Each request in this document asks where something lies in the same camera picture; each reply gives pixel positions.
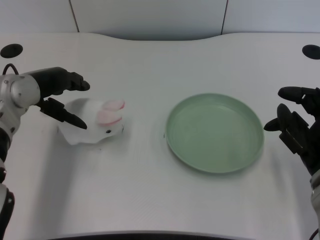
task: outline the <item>pink rabbit ear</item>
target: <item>pink rabbit ear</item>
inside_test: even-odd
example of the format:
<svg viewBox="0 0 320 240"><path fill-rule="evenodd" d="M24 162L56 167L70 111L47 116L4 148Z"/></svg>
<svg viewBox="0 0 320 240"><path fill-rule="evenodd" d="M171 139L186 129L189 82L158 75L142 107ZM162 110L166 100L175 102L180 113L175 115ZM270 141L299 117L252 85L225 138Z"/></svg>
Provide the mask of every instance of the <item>pink rabbit ear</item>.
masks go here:
<svg viewBox="0 0 320 240"><path fill-rule="evenodd" d="M111 126L119 122L121 119L122 117L119 114L103 109L97 113L96 123L99 126Z"/></svg>
<svg viewBox="0 0 320 240"><path fill-rule="evenodd" d="M125 101L123 100L111 100L107 101L102 105L103 109L116 112L125 107Z"/></svg>

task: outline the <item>white plush rabbit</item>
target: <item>white plush rabbit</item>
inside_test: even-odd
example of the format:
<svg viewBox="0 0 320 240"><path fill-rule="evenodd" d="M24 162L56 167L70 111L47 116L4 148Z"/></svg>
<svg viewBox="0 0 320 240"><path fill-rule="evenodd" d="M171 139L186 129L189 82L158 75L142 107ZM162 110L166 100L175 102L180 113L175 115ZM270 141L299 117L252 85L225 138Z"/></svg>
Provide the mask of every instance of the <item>white plush rabbit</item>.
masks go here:
<svg viewBox="0 0 320 240"><path fill-rule="evenodd" d="M59 122L58 126L71 145L95 144L123 131L124 125L119 110L124 107L123 100L102 102L90 98L79 98L67 103L64 108L81 118L86 123L87 129L81 129L67 122Z"/></svg>

